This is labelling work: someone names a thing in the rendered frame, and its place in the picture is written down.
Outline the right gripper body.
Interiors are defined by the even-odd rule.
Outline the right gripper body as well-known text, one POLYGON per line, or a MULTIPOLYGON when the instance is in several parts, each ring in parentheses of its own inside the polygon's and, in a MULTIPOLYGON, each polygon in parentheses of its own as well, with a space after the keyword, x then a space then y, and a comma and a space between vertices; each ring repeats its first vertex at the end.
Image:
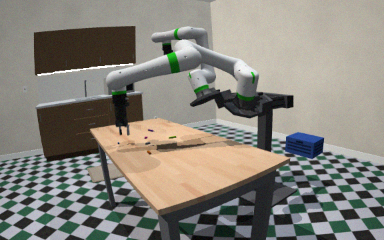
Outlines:
POLYGON ((171 52, 173 52, 173 50, 171 50, 171 45, 163 45, 163 47, 161 48, 164 52, 164 55, 167 55, 167 54, 170 54, 171 52))

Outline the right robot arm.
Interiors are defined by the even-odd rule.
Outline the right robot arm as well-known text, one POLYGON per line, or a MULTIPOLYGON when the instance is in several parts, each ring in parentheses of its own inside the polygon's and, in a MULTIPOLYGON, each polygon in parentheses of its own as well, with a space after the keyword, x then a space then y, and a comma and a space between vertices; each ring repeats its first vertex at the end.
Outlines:
MULTIPOLYGON (((203 28, 182 27, 172 31, 154 33, 151 40, 155 43, 162 42, 162 45, 171 45, 171 40, 195 39, 197 45, 209 49, 207 31, 203 28), (166 41, 168 40, 168 41, 166 41)), ((197 99, 212 92, 220 91, 209 88, 208 84, 216 79, 213 66, 201 63, 201 69, 196 69, 188 74, 189 82, 197 96, 197 99), (208 84, 207 84, 208 83, 208 84)))

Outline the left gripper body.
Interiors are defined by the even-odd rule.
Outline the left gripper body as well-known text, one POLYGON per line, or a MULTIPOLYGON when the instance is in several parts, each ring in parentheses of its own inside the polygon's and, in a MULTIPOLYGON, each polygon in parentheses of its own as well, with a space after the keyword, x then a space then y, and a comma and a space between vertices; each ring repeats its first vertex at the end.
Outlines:
POLYGON ((128 125, 126 107, 129 106, 127 102, 127 94, 112 95, 112 100, 115 108, 115 126, 125 127, 128 125), (120 104, 118 104, 120 103, 120 104))

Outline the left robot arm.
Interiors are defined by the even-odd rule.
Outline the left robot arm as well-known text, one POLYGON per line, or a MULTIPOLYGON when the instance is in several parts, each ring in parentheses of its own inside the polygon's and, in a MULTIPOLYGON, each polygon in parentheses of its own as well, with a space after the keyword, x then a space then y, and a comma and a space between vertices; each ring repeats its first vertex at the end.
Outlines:
POLYGON ((110 72, 106 78, 106 84, 112 89, 112 95, 124 94, 127 93, 127 85, 152 77, 192 70, 201 63, 216 67, 236 78, 237 94, 233 99, 236 107, 250 110, 255 104, 260 104, 259 96, 263 95, 263 92, 256 93, 259 80, 256 70, 241 59, 216 53, 185 39, 175 44, 173 53, 140 65, 110 72))

